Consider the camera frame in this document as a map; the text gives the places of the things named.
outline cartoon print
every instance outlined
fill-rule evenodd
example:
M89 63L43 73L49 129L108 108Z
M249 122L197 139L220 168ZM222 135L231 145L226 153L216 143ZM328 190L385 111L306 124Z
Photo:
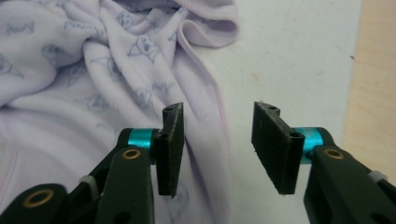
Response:
M0 76L12 75L15 77L24 78L24 75L6 59L6 57L0 53Z
M164 83L161 83L161 84L153 83L151 85L151 88L152 88L153 91L158 91L158 92L165 93L166 95L168 95L169 94L169 90L172 87L174 87L174 86L175 86L175 83L165 83L164 82Z
M102 37L105 32L104 31L99 31L99 29L97 27L94 27L90 24L87 23L82 23L79 21L66 21L64 23L64 29L68 29L68 28L74 28L74 29L80 29L80 30L89 30L89 29L93 29L96 32L96 37L100 38Z
M169 41L177 41L177 33L174 31L171 36L168 37Z
M149 28L154 30L155 28L159 27L159 25L155 21L150 21L149 19L146 18L146 21L148 22Z
M163 197L163 200L168 204L166 207L168 210L171 223L177 223L177 221L182 217L184 211L188 208L190 202L190 196L187 192L187 188L178 183L177 185L177 195L174 199L170 196Z
M127 8L128 8L128 11L131 11L131 12L139 12L139 11L144 10L142 0L129 1L127 4Z
M124 76L122 75L121 70L117 67L117 64L114 62L113 58L111 57L101 57L97 59L91 60L91 63L99 63L105 68L107 68L108 73L113 79L114 82L120 82L125 80Z
M35 32L35 22L26 22L24 25L20 24L7 24L7 34L15 35L20 33L25 33L26 35L31 35Z
M95 94L87 100L86 106L91 111L103 112L108 109L108 102L102 94Z
M154 45L149 35L141 35L137 38L136 42L132 45L128 57L145 56L152 63L155 57L160 53L160 49Z
M56 62L58 57L62 56L67 56L67 57L72 57L70 54L68 54L66 51L63 49L59 48L56 45L46 45L41 49L41 53L43 56L49 61L50 64L53 66L56 66Z
M85 66L83 60L79 63L76 63L72 67L69 67L67 69L67 75L69 76L67 87L73 86L78 81L78 79L84 74L87 74L87 72L87 66Z
M149 91L146 88L138 88L134 91L134 93L136 94L135 96L136 104L140 108L142 109L153 108L151 91Z
M134 25L134 19L129 12L123 11L117 17L119 24L126 30Z

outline black plastic part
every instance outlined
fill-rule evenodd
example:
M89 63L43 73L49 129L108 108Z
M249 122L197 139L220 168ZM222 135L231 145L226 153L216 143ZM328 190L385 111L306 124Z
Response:
M293 194L304 136L280 118L273 105L255 102L251 142L279 194Z
M304 204L311 223L396 223L392 201L365 168L338 147L314 149Z
M99 199L92 201L80 208L74 208L68 224L93 224L98 209Z
M153 150L157 168L158 193L177 194L184 146L183 104L169 105L163 110L163 129L154 134Z
M37 185L20 194L0 216L0 223L66 223L70 204L58 184Z
M335 143L334 140L332 140L332 135L329 133L324 128L316 128L318 132L320 133L322 140L323 140L323 146L332 146L332 147L338 147Z
M385 179L378 181L376 184L382 189L382 191L384 191L384 193L396 206L396 188Z
M108 169L110 167L111 161L114 155L121 149L128 146L129 134L132 129L124 129L121 131L119 135L119 139L117 141L116 146L110 153L105 156L102 161L90 172L90 175L93 176L96 180L96 184L98 186L99 193L103 192L105 187L106 178L108 174ZM78 186L73 189L69 194L70 203L72 207L79 208L87 203L92 201L91 198L91 190L86 183L80 183Z
M132 146L116 153L95 223L154 223L149 164L149 153L143 148Z

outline printed fabric pattern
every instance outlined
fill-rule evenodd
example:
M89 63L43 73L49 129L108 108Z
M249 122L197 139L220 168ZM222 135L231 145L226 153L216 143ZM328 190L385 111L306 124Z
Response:
M156 223L231 223L227 125L219 87L193 46L237 35L233 0L0 1L0 211L21 192L72 190L124 128L161 128L183 102L177 196Z

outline brass grommet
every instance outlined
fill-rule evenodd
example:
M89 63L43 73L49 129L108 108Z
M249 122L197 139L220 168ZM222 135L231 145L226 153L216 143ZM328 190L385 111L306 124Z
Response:
M324 149L324 153L328 157L331 157L333 159L341 160L344 158L344 153L342 153L338 150L335 150L335 149L331 149L331 148Z
M140 152L140 150L137 150L137 149L129 149L129 150L126 150L126 151L124 151L123 153L122 153L122 157L125 159L125 160L133 160L133 159L136 159L136 158L138 158L139 156L140 156L140 154L141 154L141 152Z
M41 189L38 190L34 193L32 193L31 195L29 195L29 197L27 197L24 201L23 201L23 206L27 207L27 208L34 208L34 207L38 207L46 202L48 202L54 195L54 192L52 189ZM34 200L34 197L37 196L42 196L42 199L40 199L39 201Z

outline teal metal spacer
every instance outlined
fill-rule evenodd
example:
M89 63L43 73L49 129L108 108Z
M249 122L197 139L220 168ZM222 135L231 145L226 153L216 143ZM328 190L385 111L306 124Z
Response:
M311 164L310 154L317 146L323 146L323 138L316 128L293 128L296 132L302 133L305 136L303 156L300 164Z
M153 131L153 129L132 129L129 133L128 145L142 147L150 151Z

